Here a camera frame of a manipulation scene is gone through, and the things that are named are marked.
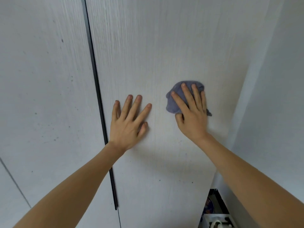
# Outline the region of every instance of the person's right arm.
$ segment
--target person's right arm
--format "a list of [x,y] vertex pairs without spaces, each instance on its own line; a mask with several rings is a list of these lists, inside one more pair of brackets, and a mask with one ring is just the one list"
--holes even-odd
[[182,89],[189,108],[171,93],[184,115],[175,115],[179,129],[206,153],[252,218],[261,227],[303,227],[304,204],[207,133],[205,93],[195,84],[194,98],[183,84]]

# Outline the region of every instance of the black handle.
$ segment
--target black handle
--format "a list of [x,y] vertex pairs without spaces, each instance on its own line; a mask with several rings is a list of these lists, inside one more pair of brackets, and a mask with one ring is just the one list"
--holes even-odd
[[[89,23],[88,11],[87,11],[87,4],[86,4],[85,0],[81,0],[81,1],[82,1],[83,15],[85,17],[86,31],[87,31],[87,37],[88,37],[88,43],[89,43],[89,49],[90,49],[90,55],[91,55],[91,61],[92,61],[92,69],[93,69],[97,101],[98,101],[99,112],[100,112],[103,139],[104,139],[105,145],[106,145],[108,143],[108,136],[107,136],[107,130],[105,127],[105,120],[104,120],[105,118],[104,118],[103,108],[102,108],[99,80],[98,80],[98,75],[97,75],[97,67],[96,67],[96,61],[95,61],[95,55],[94,55],[94,49],[93,49],[93,42],[92,42],[91,29],[90,29],[90,23]],[[113,175],[113,168],[110,169],[109,174],[110,174],[110,180],[111,180],[111,186],[112,186],[114,206],[115,206],[115,210],[117,210],[118,203],[117,203],[117,195],[116,195],[115,181],[114,181],[114,175]]]

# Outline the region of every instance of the person's left arm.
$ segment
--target person's left arm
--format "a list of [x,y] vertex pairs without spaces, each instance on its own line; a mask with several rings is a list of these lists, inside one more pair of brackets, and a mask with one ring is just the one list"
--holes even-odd
[[148,123],[142,124],[142,122],[149,114],[152,105],[148,104],[134,120],[141,99],[142,97],[138,95],[129,111],[132,103],[132,96],[129,95],[121,113],[119,101],[115,102],[109,143],[92,160],[44,196],[14,226],[15,228],[77,226],[110,168],[146,133]]

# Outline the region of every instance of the microfiber cloth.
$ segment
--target microfiber cloth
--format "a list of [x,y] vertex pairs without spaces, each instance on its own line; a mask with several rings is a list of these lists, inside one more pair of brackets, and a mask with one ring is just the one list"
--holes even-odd
[[[186,97],[184,95],[184,92],[181,89],[182,83],[186,84],[186,86],[188,87],[188,89],[193,97],[194,97],[194,95],[193,95],[193,91],[192,91],[192,87],[191,87],[191,85],[193,83],[196,84],[197,89],[199,90],[199,93],[204,91],[204,88],[205,88],[204,85],[198,81],[180,81],[180,82],[176,83],[173,86],[173,88],[166,94],[166,98],[168,99],[166,110],[170,113],[173,113],[173,114],[182,113],[180,108],[178,107],[178,105],[175,103],[174,99],[171,96],[172,91],[176,92],[180,96],[180,98],[186,103],[186,105],[189,107]],[[209,112],[209,110],[207,110],[207,116],[212,116],[212,114]]]

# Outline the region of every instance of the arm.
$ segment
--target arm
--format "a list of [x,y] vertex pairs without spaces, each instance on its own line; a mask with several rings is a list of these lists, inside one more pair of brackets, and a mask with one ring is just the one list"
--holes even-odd
[[182,89],[189,108],[172,93],[184,115],[184,120],[175,115],[178,127],[206,153],[252,218],[261,227],[302,227],[304,204],[208,134],[205,93],[192,85],[193,98],[186,86]]
[[147,122],[142,124],[139,132],[138,128],[149,114],[152,105],[148,104],[133,120],[141,96],[137,96],[128,113],[131,102],[132,96],[129,95],[121,114],[119,102],[115,102],[110,141],[102,151],[44,196],[15,228],[68,228],[78,224],[110,168],[126,150],[138,143],[147,131]]

